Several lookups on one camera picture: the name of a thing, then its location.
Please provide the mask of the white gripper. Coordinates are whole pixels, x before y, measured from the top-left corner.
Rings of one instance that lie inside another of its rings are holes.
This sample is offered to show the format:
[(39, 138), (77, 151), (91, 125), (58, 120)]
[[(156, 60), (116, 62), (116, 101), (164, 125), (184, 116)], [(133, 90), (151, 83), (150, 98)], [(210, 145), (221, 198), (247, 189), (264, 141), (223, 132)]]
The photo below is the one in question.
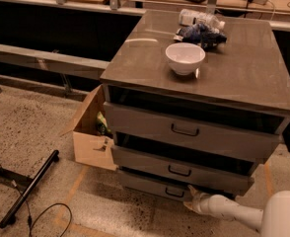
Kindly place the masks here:
[(188, 185), (187, 187), (189, 188), (189, 191), (193, 196), (192, 202), (183, 202), (183, 205), (187, 209), (201, 215), (215, 215), (218, 212), (218, 196), (212, 196), (206, 193), (202, 193), (192, 185)]

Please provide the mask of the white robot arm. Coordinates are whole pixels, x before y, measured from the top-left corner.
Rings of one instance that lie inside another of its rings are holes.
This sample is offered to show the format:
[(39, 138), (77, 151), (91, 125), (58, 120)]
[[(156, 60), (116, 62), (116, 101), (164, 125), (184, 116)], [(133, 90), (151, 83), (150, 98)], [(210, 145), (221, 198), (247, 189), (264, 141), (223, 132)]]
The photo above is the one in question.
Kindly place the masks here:
[(243, 206), (222, 195), (211, 195), (188, 186), (192, 199), (183, 205), (199, 215), (238, 221), (260, 237), (290, 237), (290, 191), (274, 194), (264, 209)]

